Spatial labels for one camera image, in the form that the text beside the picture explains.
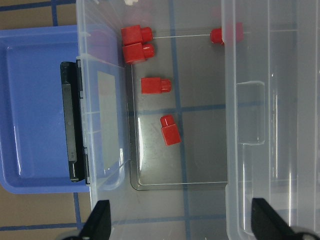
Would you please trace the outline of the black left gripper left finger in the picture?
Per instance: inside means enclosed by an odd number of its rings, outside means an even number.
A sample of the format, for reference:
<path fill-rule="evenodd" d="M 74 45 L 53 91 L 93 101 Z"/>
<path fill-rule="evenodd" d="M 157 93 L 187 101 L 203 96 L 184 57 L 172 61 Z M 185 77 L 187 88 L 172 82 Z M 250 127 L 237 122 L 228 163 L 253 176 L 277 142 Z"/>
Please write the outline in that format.
<path fill-rule="evenodd" d="M 111 235 L 111 206 L 109 200 L 99 200 L 89 215 L 78 240 L 108 240 Z"/>

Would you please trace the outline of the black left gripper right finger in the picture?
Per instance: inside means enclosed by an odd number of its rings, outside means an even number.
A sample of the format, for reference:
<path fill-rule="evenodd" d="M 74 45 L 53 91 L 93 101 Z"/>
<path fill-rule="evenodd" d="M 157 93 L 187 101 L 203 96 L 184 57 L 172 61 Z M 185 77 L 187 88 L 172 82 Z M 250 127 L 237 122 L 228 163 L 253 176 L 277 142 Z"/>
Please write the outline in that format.
<path fill-rule="evenodd" d="M 257 240 L 302 240 L 264 198 L 251 202 L 251 230 Z"/>

